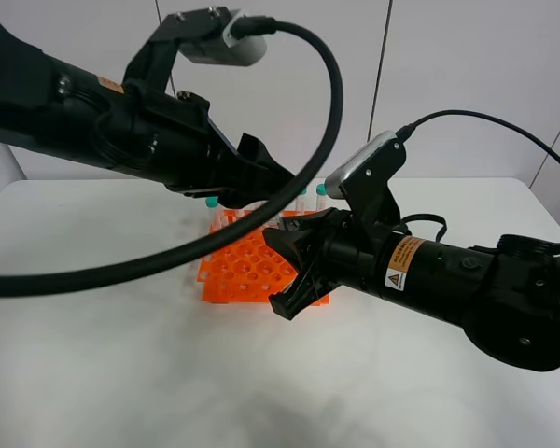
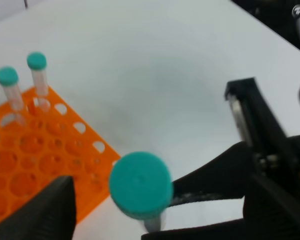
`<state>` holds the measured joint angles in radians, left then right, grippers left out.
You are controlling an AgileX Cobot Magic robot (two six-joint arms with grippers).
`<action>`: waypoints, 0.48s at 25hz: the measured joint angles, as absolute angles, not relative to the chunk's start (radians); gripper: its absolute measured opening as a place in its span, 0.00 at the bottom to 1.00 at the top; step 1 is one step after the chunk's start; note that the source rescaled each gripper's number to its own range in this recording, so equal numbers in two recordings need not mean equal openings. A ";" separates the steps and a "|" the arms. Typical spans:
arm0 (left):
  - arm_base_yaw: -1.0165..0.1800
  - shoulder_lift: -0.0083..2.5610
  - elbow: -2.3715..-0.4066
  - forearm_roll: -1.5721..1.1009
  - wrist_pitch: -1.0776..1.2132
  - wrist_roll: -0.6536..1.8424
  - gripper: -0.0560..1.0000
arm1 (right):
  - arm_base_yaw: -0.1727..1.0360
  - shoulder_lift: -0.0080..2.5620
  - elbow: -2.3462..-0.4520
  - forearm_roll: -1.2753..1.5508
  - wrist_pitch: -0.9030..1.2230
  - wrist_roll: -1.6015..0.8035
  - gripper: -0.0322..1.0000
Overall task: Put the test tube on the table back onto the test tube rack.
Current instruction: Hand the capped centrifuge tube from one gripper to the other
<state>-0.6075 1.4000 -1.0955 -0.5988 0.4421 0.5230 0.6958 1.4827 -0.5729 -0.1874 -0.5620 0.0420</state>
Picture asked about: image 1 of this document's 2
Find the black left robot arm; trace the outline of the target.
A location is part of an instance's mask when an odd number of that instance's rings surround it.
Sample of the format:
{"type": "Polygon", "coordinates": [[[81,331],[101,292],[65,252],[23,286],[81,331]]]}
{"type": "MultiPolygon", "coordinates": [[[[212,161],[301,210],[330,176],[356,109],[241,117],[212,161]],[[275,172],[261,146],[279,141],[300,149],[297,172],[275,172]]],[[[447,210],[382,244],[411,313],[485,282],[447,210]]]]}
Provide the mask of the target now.
{"type": "Polygon", "coordinates": [[[114,82],[45,54],[0,24],[0,143],[132,175],[229,208],[267,200],[292,174],[257,137],[234,146],[201,96],[170,96],[177,56],[249,66],[264,40],[236,40],[224,7],[167,16],[114,82]]]}

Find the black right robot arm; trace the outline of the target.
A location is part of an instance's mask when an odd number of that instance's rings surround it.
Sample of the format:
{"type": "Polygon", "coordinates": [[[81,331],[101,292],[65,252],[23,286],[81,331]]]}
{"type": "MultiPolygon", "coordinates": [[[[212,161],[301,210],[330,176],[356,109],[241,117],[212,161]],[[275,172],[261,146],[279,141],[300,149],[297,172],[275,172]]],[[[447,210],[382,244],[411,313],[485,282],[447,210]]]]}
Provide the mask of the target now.
{"type": "Polygon", "coordinates": [[[270,297],[285,319],[350,287],[459,327],[500,362],[560,367],[560,243],[505,235],[494,248],[462,248],[400,232],[371,239],[333,208],[287,218],[263,237],[297,274],[270,297]]]}

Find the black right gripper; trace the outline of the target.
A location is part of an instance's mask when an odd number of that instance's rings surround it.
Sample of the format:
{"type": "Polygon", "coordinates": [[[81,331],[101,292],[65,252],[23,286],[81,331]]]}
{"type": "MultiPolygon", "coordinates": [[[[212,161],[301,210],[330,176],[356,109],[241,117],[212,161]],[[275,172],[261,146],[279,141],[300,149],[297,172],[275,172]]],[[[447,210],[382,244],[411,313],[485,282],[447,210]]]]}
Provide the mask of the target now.
{"type": "Polygon", "coordinates": [[[326,209],[310,215],[282,217],[277,228],[263,230],[265,244],[300,271],[283,291],[269,297],[273,311],[292,320],[331,292],[331,283],[381,297],[386,290],[387,232],[369,236],[353,214],[326,209]],[[320,269],[301,269],[321,250],[320,269]]]}

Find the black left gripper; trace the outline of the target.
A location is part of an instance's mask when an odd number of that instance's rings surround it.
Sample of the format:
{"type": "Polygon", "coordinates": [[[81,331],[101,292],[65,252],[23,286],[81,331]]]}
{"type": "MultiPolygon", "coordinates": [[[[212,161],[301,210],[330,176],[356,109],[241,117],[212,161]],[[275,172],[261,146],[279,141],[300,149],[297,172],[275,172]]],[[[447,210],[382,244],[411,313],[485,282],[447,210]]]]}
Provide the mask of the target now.
{"type": "Polygon", "coordinates": [[[208,109],[200,98],[131,88],[97,118],[97,153],[115,171],[187,196],[213,193],[230,209],[270,200],[295,177],[253,135],[233,149],[208,109]]]}

